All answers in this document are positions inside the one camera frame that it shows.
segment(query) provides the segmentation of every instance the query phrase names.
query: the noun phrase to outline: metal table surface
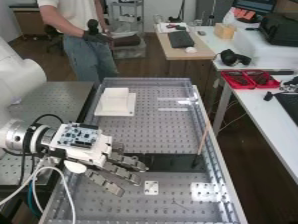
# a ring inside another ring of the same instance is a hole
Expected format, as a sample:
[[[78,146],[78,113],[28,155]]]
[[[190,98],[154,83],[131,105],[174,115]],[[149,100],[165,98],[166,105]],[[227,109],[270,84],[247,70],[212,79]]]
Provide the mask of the metal table surface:
[[[12,117],[26,122],[42,114],[56,114],[63,121],[75,121],[81,114],[93,83],[87,82],[46,82],[22,99],[21,103],[9,107]],[[42,118],[40,121],[54,128],[58,121],[54,118]],[[25,158],[24,180],[30,173],[30,158]],[[21,157],[5,154],[0,159],[0,190],[16,186],[20,178]],[[50,172],[38,178],[37,185],[48,184]]]
[[[106,87],[129,87],[137,93],[134,117],[94,117]],[[198,150],[206,111],[189,79],[105,79],[85,123],[125,144],[139,155],[191,155]],[[65,172],[79,224],[242,223],[246,218],[230,180],[212,131],[201,157],[203,169],[146,172],[141,186],[102,173],[123,189],[122,198],[105,192],[83,175]],[[143,181],[158,182],[158,195],[143,194]],[[40,223],[70,223],[71,211],[62,185],[57,184]]]

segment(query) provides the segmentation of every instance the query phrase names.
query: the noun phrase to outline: person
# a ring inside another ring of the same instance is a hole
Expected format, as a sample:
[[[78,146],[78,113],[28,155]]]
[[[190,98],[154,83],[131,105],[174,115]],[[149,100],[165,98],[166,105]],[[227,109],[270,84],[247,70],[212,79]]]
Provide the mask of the person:
[[[105,77],[117,76],[109,43],[102,41],[103,33],[111,40],[105,24],[99,0],[37,0],[45,24],[63,33],[63,50],[78,81],[101,82]],[[98,35],[87,33],[87,21],[97,20]]]

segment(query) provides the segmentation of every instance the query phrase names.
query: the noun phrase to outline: black box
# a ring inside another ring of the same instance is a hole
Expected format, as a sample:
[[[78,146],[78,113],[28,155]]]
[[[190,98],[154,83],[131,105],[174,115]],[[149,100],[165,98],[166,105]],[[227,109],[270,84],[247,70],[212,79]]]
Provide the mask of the black box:
[[[268,14],[259,31],[272,45],[298,47],[298,14]]]

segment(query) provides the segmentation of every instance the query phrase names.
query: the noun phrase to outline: black glove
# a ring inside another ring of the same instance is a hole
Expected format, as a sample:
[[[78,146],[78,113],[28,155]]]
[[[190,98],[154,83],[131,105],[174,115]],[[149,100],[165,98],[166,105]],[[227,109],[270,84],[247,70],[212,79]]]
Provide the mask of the black glove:
[[[99,42],[99,43],[107,43],[113,41],[113,39],[109,36],[102,35],[101,33],[95,35],[90,35],[87,31],[83,31],[82,39],[85,41]]]

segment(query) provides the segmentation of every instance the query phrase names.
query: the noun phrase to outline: circuit board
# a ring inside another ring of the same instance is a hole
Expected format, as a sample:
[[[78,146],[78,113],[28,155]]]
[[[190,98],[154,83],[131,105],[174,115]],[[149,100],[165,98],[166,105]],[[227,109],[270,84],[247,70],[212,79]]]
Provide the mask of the circuit board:
[[[98,127],[85,124],[69,123],[65,127],[58,145],[90,149],[98,136]]]

